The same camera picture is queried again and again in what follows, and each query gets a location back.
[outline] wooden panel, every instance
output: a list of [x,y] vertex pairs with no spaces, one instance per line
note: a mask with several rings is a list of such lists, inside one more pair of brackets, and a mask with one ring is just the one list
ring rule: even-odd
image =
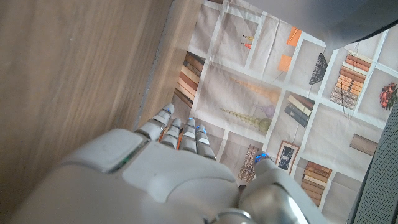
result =
[[150,88],[156,88],[157,93],[148,94],[144,106],[146,113],[142,113],[139,124],[144,124],[157,113],[164,106],[164,102],[171,102],[202,2],[174,1],[174,11],[166,27],[165,44],[161,48],[163,56],[158,58],[154,79],[150,84]]
[[65,154],[170,102],[200,9],[174,2],[0,2],[0,223]]

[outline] bookshelf wallpaper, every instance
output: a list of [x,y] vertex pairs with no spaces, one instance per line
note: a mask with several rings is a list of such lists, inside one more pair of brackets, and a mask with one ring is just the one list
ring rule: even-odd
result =
[[282,141],[299,147],[287,172],[332,223],[344,223],[351,205],[338,202],[355,197],[346,184],[363,180],[390,113],[379,95],[398,83],[396,34],[327,54],[324,42],[244,1],[205,1],[188,48],[205,59],[190,117],[224,130],[217,160],[240,184],[251,180],[248,147],[275,161]]

